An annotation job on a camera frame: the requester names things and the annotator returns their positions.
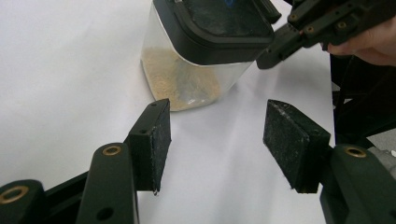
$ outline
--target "clear plastic container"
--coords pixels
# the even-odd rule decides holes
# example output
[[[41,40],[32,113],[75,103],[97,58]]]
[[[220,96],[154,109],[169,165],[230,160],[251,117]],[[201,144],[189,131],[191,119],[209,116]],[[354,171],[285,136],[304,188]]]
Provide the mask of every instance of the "clear plastic container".
[[[209,105],[222,97],[252,62],[200,65],[174,49],[154,4],[141,62],[155,100],[169,98],[172,111]]]

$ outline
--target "human hand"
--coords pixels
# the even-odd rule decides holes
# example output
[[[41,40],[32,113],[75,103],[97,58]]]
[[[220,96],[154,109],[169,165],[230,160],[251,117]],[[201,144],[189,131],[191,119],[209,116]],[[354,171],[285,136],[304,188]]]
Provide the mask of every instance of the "human hand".
[[[396,66],[396,16],[339,45],[329,45],[334,55],[356,55],[367,63]]]

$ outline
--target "black lid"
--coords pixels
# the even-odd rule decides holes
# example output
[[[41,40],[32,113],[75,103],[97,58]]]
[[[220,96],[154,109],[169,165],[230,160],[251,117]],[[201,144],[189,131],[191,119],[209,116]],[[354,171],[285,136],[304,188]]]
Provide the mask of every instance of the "black lid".
[[[274,38],[254,0],[154,0],[176,51],[197,64],[253,62]]]

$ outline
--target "white tabletop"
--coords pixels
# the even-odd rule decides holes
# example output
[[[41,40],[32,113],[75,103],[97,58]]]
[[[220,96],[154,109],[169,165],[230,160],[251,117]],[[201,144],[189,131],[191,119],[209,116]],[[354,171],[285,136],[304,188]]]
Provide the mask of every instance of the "white tabletop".
[[[150,4],[0,3],[0,186],[33,178],[49,189],[123,141],[154,101],[140,66]],[[274,4],[279,27],[290,7]],[[163,188],[139,193],[141,223],[324,223],[319,195],[290,190],[262,143],[268,99],[333,134],[329,55],[316,46],[270,70],[254,63],[213,105],[171,113]]]

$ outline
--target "container with black lid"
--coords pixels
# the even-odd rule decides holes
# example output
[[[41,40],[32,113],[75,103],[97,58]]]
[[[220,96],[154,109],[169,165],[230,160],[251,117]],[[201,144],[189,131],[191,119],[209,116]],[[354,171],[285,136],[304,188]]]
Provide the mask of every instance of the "container with black lid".
[[[154,0],[141,61],[156,100],[178,111],[218,100],[274,31],[258,0]]]

